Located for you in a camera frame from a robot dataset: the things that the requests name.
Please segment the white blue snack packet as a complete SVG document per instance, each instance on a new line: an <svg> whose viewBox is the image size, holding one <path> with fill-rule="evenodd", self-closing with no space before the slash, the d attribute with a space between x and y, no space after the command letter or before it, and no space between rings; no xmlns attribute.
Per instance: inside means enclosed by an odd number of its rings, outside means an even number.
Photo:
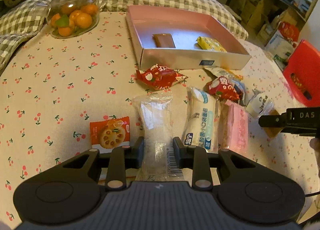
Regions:
<svg viewBox="0 0 320 230"><path fill-rule="evenodd" d="M183 134L184 145L202 147L208 153L217 153L215 136L216 99L195 87L187 88L189 95L187 122Z"/></svg>

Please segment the white black-text snack packet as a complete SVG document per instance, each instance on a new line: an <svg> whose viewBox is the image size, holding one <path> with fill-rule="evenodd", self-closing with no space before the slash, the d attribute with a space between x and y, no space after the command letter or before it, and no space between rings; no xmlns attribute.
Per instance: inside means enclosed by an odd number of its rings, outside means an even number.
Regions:
<svg viewBox="0 0 320 230"><path fill-rule="evenodd" d="M253 117L259 118L268 115L274 108L271 98L265 93L256 94L246 106L246 111Z"/></svg>

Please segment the pink snack packet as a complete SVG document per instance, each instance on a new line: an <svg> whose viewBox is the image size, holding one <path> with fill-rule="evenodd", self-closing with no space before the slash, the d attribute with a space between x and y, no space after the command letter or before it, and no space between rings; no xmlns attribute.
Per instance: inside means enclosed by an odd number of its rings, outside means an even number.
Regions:
<svg viewBox="0 0 320 230"><path fill-rule="evenodd" d="M220 148L244 154L248 148L248 114L230 100L222 106Z"/></svg>

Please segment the clear white snack packet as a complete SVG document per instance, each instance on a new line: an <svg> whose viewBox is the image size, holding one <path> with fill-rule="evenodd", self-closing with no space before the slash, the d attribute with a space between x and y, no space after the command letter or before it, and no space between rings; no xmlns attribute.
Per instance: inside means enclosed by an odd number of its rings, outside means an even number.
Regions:
<svg viewBox="0 0 320 230"><path fill-rule="evenodd" d="M144 132L139 181L183 181L173 148L172 93L153 93L133 99Z"/></svg>

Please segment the red shiny snack packet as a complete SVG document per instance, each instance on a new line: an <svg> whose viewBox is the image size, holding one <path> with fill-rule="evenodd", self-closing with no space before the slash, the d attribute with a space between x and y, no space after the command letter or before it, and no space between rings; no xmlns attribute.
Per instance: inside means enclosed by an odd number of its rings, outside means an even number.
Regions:
<svg viewBox="0 0 320 230"><path fill-rule="evenodd" d="M188 79L186 75L159 64L151 66L146 71L136 70L136 77L157 91L166 90Z"/></svg>

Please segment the yellow snack packet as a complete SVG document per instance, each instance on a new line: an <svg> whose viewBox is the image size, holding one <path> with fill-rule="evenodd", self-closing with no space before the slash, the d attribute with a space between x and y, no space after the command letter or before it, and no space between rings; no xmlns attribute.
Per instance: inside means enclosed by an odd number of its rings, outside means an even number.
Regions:
<svg viewBox="0 0 320 230"><path fill-rule="evenodd" d="M217 41L209 37L199 36L196 39L198 46L202 50L213 51L213 52L227 52L226 49Z"/></svg>

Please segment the brown chocolate bar packet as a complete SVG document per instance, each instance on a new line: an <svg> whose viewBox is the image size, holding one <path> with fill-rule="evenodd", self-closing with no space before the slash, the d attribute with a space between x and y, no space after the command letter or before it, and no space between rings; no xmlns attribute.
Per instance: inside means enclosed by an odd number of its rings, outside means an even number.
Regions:
<svg viewBox="0 0 320 230"><path fill-rule="evenodd" d="M175 48L174 40L171 34L153 34L152 37L157 48Z"/></svg>

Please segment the red plastic stool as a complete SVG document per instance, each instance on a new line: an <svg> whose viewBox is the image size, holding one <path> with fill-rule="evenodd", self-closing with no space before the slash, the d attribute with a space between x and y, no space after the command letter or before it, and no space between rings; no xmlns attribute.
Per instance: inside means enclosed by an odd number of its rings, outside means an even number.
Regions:
<svg viewBox="0 0 320 230"><path fill-rule="evenodd" d="M319 107L319 51L302 39L289 57L283 76L295 98L307 107Z"/></svg>

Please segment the yellow white flat packet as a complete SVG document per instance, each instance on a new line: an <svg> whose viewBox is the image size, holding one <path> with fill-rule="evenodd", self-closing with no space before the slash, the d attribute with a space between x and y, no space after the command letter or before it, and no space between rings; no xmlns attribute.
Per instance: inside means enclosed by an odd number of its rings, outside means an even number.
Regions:
<svg viewBox="0 0 320 230"><path fill-rule="evenodd" d="M224 69L221 67L213 66L213 67L205 67L204 69L216 77L224 76L230 80L233 79L233 80L237 80L237 81L242 81L244 78L242 75L237 75L237 74L233 73L231 70Z"/></svg>

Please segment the cherry print tablecloth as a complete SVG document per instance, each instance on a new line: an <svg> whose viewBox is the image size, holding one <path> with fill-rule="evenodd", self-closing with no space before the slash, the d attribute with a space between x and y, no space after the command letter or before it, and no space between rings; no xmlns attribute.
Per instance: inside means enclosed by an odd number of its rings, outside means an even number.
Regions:
<svg viewBox="0 0 320 230"><path fill-rule="evenodd" d="M130 118L130 140L142 135L132 99L151 89L136 81L137 61L125 13L101 13L91 32L66 40L44 26L12 58L1 75L1 229L21 220L12 198L26 179L91 148L89 123ZM266 92L279 113L296 107L286 80L264 51L238 39L251 59L241 71L247 92ZM169 90L173 134L183 136L187 87L211 80L203 69L180 71L186 81ZM246 157L298 182L306 194L319 191L318 166L309 138L278 134L269 138L249 117Z"/></svg>

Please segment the pink cardboard box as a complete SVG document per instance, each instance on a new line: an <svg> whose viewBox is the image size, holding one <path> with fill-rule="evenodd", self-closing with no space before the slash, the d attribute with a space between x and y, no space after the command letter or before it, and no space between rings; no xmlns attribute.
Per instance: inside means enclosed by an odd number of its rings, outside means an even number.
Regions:
<svg viewBox="0 0 320 230"><path fill-rule="evenodd" d="M202 69L218 66L241 70L251 56L219 21L210 15L154 6L129 6L126 15L140 70L155 64L171 69ZM157 48L153 34L172 35L175 48ZM199 36L216 39L227 52L202 50Z"/></svg>

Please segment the glass jar with oranges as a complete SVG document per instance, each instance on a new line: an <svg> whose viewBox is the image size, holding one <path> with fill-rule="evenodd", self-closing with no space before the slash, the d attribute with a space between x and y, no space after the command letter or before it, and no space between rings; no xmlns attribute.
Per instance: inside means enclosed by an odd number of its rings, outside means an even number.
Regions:
<svg viewBox="0 0 320 230"><path fill-rule="evenodd" d="M56 39L80 36L91 31L100 20L107 0L51 0L46 20Z"/></svg>

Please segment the grey checkered blanket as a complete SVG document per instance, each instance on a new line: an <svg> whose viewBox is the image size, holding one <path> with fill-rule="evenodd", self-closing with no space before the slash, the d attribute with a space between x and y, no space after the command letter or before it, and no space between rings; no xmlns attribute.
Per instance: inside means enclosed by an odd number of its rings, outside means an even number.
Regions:
<svg viewBox="0 0 320 230"><path fill-rule="evenodd" d="M1 16L1 70L4 71L16 49L40 32L44 17L36 15L37 4L52 0L25 0ZM213 16L236 38L247 39L248 32L217 0L106 0L105 12L126 12L128 6L149 5L185 9Z"/></svg>

